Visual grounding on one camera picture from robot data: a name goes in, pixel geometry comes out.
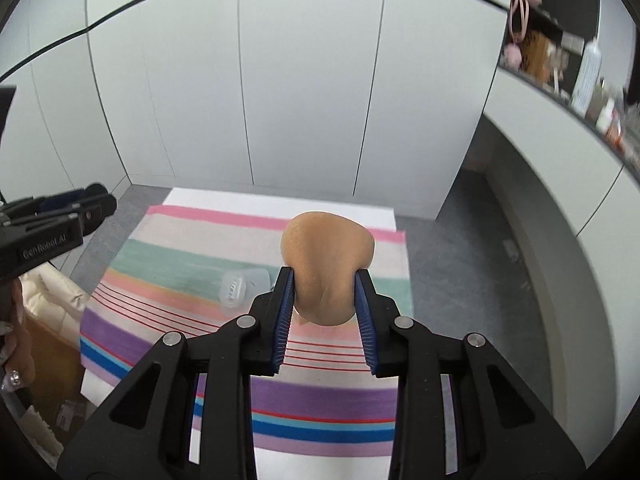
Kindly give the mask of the left hand with nails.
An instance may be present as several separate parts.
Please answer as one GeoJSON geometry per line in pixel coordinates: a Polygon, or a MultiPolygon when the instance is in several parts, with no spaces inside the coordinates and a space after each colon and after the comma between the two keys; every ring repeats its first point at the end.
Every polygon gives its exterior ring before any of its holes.
{"type": "Polygon", "coordinates": [[[1,366],[6,373],[1,390],[14,392],[32,384],[36,377],[32,357],[32,336],[26,327],[22,282],[17,278],[11,284],[10,318],[1,322],[1,366]]]}

